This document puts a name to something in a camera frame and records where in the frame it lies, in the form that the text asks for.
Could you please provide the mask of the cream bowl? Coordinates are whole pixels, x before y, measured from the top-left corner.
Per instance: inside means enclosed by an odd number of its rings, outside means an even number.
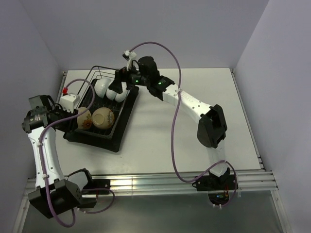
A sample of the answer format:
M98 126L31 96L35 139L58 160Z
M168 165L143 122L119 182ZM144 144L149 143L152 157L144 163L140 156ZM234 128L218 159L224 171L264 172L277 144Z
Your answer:
M96 128L106 130L113 126L115 117L111 109L102 107L94 111L92 122Z

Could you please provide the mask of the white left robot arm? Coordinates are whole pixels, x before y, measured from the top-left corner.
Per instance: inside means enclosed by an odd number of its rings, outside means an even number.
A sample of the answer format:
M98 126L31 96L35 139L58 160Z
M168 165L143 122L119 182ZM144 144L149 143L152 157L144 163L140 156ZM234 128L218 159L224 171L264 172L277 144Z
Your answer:
M65 177L56 150L56 131L65 133L76 128L74 110L62 110L51 96L39 95L29 98L31 109L22 128L26 132L34 151L36 166L35 191L28 197L30 204L46 218L52 218L75 207L93 208L95 198L84 199L82 193L94 190L95 182L85 168Z

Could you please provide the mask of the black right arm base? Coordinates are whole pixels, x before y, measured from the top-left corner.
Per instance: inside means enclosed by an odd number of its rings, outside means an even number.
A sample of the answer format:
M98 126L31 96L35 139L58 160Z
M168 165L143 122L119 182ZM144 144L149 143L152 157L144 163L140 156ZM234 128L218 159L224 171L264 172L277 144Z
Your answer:
M198 192L206 191L212 204L224 205L230 199L230 191L237 191L238 184L234 175L221 180L214 175L203 176L192 184Z

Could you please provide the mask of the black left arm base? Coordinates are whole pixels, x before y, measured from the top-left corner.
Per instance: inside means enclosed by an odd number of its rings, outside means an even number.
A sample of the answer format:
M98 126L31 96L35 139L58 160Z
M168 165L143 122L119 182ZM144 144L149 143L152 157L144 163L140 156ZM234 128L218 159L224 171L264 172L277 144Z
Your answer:
M99 195L108 195L111 181L109 179L95 179L87 184L82 190L82 203L77 207L80 209L92 209L97 204Z

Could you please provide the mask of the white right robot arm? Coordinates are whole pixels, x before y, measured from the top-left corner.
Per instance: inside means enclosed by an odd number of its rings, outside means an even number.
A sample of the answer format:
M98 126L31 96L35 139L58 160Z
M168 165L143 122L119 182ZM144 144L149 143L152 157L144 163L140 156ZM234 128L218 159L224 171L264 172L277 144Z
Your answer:
M221 189L227 183L229 167L225 161L224 139L227 124L221 106L211 106L182 90L173 80L160 74L151 56L136 59L134 52L126 51L124 68L115 71L109 89L121 94L134 86L145 86L149 93L163 102L182 110L197 124L197 139L206 147L214 163L208 170L211 186Z

